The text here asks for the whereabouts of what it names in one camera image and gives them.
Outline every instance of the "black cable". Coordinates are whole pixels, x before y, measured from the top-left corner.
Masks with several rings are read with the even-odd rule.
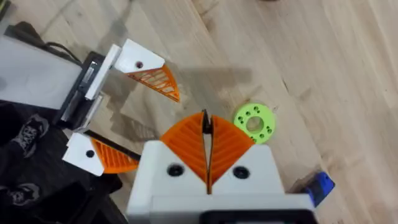
[[[78,57],[76,57],[76,55],[74,55],[69,49],[67,49],[64,45],[59,44],[59,43],[55,43],[55,42],[47,42],[45,44],[45,46],[47,47],[59,47],[62,50],[66,51],[66,53],[68,53],[74,60],[76,60],[77,62],[79,62],[81,64],[81,61],[79,60]]]

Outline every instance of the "floor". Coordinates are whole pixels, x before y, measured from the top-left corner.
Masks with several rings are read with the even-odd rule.
[[[247,101],[264,103],[286,191],[317,169],[336,182],[320,223],[398,223],[397,1],[13,2],[14,22],[81,59],[126,38],[167,59],[181,103],[115,73],[91,129],[140,152],[203,108],[231,119]]]

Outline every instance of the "green gear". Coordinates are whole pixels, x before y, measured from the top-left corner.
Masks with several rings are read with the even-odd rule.
[[[260,126],[256,130],[249,131],[247,123],[250,118],[259,117]],[[234,117],[234,124],[244,131],[256,144],[266,142],[275,131],[275,117],[273,112],[259,103],[248,103],[240,107]]]

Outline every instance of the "black metal frame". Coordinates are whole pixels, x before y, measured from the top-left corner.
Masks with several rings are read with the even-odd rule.
[[[236,222],[284,222],[296,224],[317,224],[309,210],[229,210],[209,211],[200,215],[200,224],[221,224]]]

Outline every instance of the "white panel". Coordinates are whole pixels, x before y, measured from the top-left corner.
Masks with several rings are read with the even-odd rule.
[[[59,110],[81,68],[19,40],[0,38],[0,99]]]
[[[171,164],[182,165],[184,173],[179,177],[169,176],[167,168]],[[148,141],[127,206],[130,221],[148,220],[152,197],[171,195],[206,195],[206,184],[162,141]]]
[[[92,100],[98,96],[102,86],[105,83],[106,77],[108,76],[109,69],[111,68],[114,61],[117,59],[120,53],[120,47],[112,45],[109,52],[106,54],[105,59],[99,68],[97,75],[95,76],[93,83],[90,85],[85,97]]]
[[[101,176],[104,167],[99,159],[90,137],[80,133],[73,133],[68,141],[68,149],[63,155],[63,160],[94,175]],[[94,151],[94,156],[86,156],[88,150]]]
[[[136,67],[137,62],[142,62],[142,68]],[[162,57],[127,39],[114,67],[123,73],[131,73],[161,68],[164,63],[165,60]]]
[[[246,167],[250,176],[238,179],[233,174],[237,166]],[[267,145],[253,145],[212,186],[213,195],[223,194],[284,194],[284,188]]]

